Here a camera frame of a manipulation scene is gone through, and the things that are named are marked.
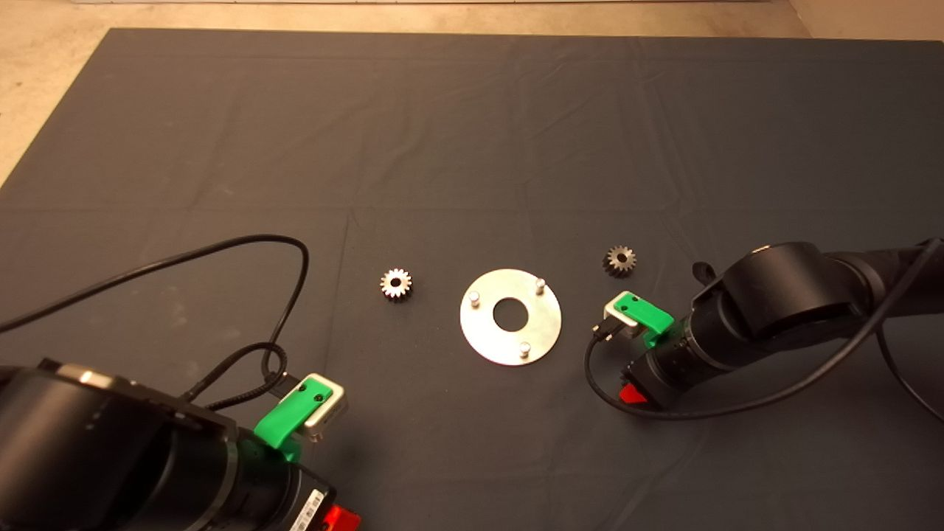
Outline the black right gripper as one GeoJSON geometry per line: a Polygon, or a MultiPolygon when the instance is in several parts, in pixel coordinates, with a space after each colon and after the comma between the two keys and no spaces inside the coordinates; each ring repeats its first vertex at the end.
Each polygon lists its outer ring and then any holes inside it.
{"type": "Polygon", "coordinates": [[[670,374],[670,370],[658,360],[657,354],[657,349],[647,350],[624,366],[624,386],[618,392],[624,404],[668,411],[693,389],[693,384],[670,374]]]}

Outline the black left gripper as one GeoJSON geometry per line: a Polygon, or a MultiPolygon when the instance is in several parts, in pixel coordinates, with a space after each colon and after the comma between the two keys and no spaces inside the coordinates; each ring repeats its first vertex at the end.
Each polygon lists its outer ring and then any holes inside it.
{"type": "Polygon", "coordinates": [[[313,473],[296,473],[284,514],[284,530],[356,531],[363,519],[341,505],[333,505],[334,486],[313,473]]]}

